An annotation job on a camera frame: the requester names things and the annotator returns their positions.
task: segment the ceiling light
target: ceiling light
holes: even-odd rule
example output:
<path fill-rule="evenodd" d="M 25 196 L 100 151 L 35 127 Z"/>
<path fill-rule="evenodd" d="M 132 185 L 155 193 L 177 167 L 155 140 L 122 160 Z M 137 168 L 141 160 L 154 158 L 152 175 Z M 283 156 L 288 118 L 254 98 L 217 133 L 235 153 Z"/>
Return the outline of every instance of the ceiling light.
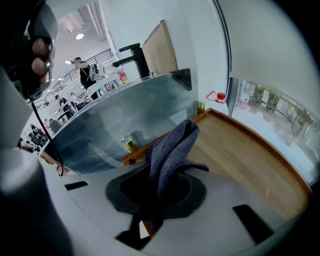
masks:
<path fill-rule="evenodd" d="M 84 37 L 84 34 L 78 34 L 78 35 L 75 37 L 75 39 L 80 40 L 80 39 L 83 38 L 83 37 Z"/>

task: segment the black slot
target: black slot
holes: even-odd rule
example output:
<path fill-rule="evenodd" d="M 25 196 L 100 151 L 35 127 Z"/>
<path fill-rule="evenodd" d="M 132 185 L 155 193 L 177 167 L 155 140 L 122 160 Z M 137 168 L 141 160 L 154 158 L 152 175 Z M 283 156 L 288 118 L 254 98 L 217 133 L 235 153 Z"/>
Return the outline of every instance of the black slot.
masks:
<path fill-rule="evenodd" d="M 64 185 L 66 190 L 75 190 L 78 188 L 82 188 L 84 186 L 87 186 L 88 183 L 86 183 L 85 181 L 79 181 L 79 182 L 75 182 L 75 183 L 70 183 L 70 184 L 66 184 Z"/>
<path fill-rule="evenodd" d="M 242 204 L 232 209 L 256 244 L 261 243 L 274 233 L 249 205 Z"/>

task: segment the hand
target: hand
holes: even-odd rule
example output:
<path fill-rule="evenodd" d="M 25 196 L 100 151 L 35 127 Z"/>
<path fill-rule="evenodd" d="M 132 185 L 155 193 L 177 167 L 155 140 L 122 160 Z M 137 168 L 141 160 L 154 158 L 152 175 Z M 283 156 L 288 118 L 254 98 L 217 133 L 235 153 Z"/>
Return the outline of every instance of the hand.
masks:
<path fill-rule="evenodd" d="M 39 76 L 39 83 L 45 84 L 49 79 L 46 63 L 49 57 L 49 48 L 42 38 L 38 38 L 32 45 L 32 51 L 37 57 L 33 60 L 31 68 Z"/>

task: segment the bottle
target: bottle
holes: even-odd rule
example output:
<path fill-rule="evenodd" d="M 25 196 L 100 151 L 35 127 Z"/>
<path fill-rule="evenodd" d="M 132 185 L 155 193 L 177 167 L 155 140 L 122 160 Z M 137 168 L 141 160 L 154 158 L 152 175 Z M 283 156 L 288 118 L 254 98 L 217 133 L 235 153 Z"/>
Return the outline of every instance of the bottle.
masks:
<path fill-rule="evenodd" d="M 226 103 L 226 94 L 223 92 L 218 92 L 216 93 L 214 90 L 212 92 L 210 92 L 207 96 L 206 96 L 206 103 L 205 103 L 205 107 L 208 108 L 212 108 L 216 111 L 219 111 L 225 115 L 229 115 L 229 111 L 228 111 L 228 106 Z"/>
<path fill-rule="evenodd" d="M 197 109 L 197 115 L 201 114 L 202 112 L 205 112 L 205 102 L 204 101 L 198 101 L 198 109 Z"/>

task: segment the table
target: table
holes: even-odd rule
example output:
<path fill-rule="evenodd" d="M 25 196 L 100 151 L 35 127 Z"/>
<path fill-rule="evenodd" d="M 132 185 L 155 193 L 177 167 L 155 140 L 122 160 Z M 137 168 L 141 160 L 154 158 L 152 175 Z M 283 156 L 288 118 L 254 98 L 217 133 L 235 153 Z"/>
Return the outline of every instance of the table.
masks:
<path fill-rule="evenodd" d="M 66 115 L 66 113 L 69 112 L 69 111 L 70 111 L 70 109 L 68 109 L 67 111 L 63 112 L 63 114 L 60 115 L 59 118 L 58 118 L 58 120 L 60 120 L 60 119 L 62 120 L 62 123 L 63 123 L 63 124 L 65 124 L 65 123 L 67 122 L 63 117 L 64 117 L 64 116 Z"/>

